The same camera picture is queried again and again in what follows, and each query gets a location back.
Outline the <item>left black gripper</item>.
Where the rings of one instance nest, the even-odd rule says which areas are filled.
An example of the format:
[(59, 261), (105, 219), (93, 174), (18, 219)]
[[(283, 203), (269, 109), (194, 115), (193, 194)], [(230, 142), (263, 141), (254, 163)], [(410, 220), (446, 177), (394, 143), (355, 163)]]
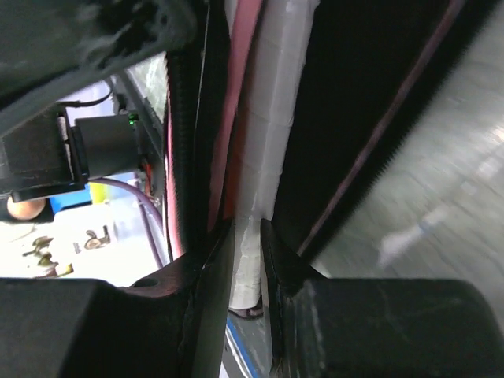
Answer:
[(1, 195), (15, 201), (84, 189), (140, 166), (135, 114), (80, 118), (53, 106), (1, 138)]

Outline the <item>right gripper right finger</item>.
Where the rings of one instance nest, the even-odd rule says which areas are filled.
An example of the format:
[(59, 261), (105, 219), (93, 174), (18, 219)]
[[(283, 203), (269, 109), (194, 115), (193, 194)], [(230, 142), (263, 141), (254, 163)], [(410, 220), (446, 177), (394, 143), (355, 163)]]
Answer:
[(261, 222), (272, 377), (500, 377), (503, 335), (470, 283), (329, 279)]

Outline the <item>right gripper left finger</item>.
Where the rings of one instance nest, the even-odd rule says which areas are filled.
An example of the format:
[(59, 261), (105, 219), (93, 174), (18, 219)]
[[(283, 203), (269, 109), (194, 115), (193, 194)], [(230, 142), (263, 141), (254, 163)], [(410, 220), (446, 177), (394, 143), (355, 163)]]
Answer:
[(216, 377), (233, 270), (232, 223), (131, 287), (4, 279), (4, 377)]

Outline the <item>pink badminton racket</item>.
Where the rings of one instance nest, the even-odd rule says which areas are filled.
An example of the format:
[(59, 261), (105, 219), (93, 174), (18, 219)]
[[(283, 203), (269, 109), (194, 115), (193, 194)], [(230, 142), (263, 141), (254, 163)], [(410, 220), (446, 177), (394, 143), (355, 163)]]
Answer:
[(229, 311), (262, 315), (261, 220), (272, 219), (317, 1), (265, 1), (246, 63), (227, 193), (235, 218)]

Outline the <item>pink racket cover bag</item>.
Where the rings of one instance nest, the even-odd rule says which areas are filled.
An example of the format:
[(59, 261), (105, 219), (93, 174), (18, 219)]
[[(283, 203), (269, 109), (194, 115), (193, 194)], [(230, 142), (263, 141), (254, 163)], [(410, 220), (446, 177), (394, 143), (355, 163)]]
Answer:
[[(371, 165), (391, 153), (382, 138), (419, 114), (481, 27), (493, 1), (323, 1), (314, 11), (300, 88), (294, 92), (272, 216), (280, 240), (315, 258), (363, 195)], [(233, 33), (217, 19), (215, 87), (202, 96), (213, 115), (196, 129), (197, 18), (192, 2), (169, 14), (185, 39), (167, 55), (167, 192), (173, 257), (198, 249), (233, 195), (228, 148), (260, 1), (242, 1)]]

